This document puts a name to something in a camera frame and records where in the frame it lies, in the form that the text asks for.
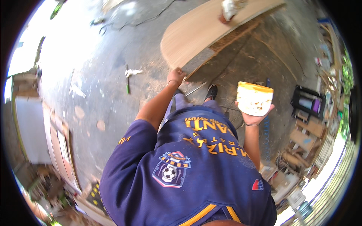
workshop floor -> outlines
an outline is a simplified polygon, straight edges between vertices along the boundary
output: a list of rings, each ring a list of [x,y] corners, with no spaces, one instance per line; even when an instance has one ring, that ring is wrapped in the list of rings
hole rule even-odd
[[[158,4],[148,1],[122,3],[106,13],[107,22],[121,27],[157,15],[171,0]],[[158,18],[121,31],[102,25],[89,27],[101,16],[102,1],[68,1],[62,7],[52,35],[42,47],[41,96],[64,120],[73,135],[73,159],[81,188],[102,170],[139,108],[165,85],[171,70],[163,60],[159,43],[165,29],[181,15],[206,2],[174,2]],[[315,89],[319,56],[318,26],[313,7],[300,0],[285,0],[284,8],[272,13],[252,32],[242,36],[202,66],[181,86],[189,91],[204,81],[208,84],[188,96],[203,102],[210,83],[220,84],[216,99],[230,112],[230,120],[244,142],[242,117],[233,101],[238,81],[264,82],[270,79],[276,109],[269,115],[269,149],[265,124],[261,127],[263,158],[273,158],[289,141],[295,121],[290,99],[296,84]],[[130,77],[131,94],[126,94],[125,65],[142,69]]]

shoe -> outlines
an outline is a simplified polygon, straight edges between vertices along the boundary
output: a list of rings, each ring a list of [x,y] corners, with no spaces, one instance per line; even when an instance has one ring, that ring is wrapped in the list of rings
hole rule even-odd
[[[215,100],[217,94],[218,94],[218,87],[216,85],[212,85],[211,87],[209,87],[209,90],[207,91],[205,100],[209,97],[211,97],[211,100]]]
[[[173,96],[175,96],[176,94],[179,94],[179,93],[182,93],[182,91],[179,89],[176,89],[176,91],[173,93]]]

jersey logo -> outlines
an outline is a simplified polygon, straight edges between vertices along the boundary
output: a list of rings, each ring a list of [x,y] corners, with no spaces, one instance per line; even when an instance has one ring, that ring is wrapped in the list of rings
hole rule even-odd
[[[263,185],[263,182],[261,180],[258,180],[256,179],[254,184],[253,184],[253,188],[252,188],[253,191],[264,191],[264,185]]]
[[[166,152],[159,157],[152,177],[163,187],[181,188],[186,176],[186,169],[191,168],[190,158],[181,152]]]

bracelet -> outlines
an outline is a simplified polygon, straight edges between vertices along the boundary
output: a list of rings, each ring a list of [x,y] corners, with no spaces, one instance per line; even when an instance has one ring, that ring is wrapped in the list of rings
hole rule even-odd
[[[178,86],[180,86],[180,85],[178,84],[178,82],[177,82],[176,79],[171,79],[170,81],[174,81],[174,82],[176,82],[176,84],[177,84]]]

soccer ball logo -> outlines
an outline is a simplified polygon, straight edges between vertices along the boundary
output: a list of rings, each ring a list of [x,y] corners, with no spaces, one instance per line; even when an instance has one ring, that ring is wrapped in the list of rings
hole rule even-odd
[[[176,175],[177,175],[177,171],[172,166],[168,166],[168,167],[164,168],[162,171],[162,176],[166,180],[173,180],[176,177]]]

